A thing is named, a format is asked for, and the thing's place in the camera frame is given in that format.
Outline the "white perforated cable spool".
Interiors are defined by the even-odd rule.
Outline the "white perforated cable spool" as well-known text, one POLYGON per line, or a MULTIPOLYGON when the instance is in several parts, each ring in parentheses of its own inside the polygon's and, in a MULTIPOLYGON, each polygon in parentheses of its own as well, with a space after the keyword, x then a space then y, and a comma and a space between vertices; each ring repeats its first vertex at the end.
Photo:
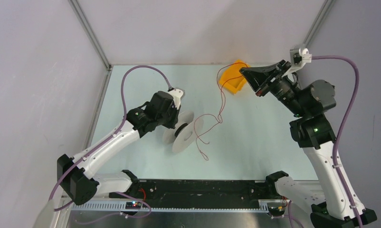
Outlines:
POLYGON ((185 111, 179 114, 174 129, 166 129, 162 136, 164 144, 172 145, 172 152, 184 151, 193 143, 203 128, 204 121, 195 119, 194 112, 185 111))

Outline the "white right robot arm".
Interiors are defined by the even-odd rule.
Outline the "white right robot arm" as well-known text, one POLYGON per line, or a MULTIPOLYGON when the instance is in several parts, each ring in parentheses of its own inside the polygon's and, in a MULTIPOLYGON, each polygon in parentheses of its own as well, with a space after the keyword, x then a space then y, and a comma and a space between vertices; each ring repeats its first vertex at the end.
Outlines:
POLYGON ((316 80, 300 89, 288 75, 287 61, 264 67, 243 67, 240 73, 258 97, 271 93, 295 116, 290 133, 312 164, 323 196, 297 184, 278 171, 267 176, 267 196, 284 196, 310 216, 316 228, 361 228, 377 220, 374 210, 366 208, 355 194, 341 162, 337 137, 325 116, 336 106, 335 89, 325 80, 316 80))

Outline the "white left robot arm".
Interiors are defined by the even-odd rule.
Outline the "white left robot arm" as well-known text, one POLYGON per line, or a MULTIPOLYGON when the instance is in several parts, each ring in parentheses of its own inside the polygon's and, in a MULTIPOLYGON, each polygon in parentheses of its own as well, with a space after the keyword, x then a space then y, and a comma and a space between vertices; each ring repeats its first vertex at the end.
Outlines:
POLYGON ((179 88, 158 91, 151 100, 130 110, 107 136, 73 157, 66 154, 57 160, 57 185, 72 203, 83 205, 97 194, 122 192, 133 198, 139 184, 125 171, 98 174, 98 170, 123 148, 162 125, 173 129, 178 122, 181 100, 185 92, 179 88))

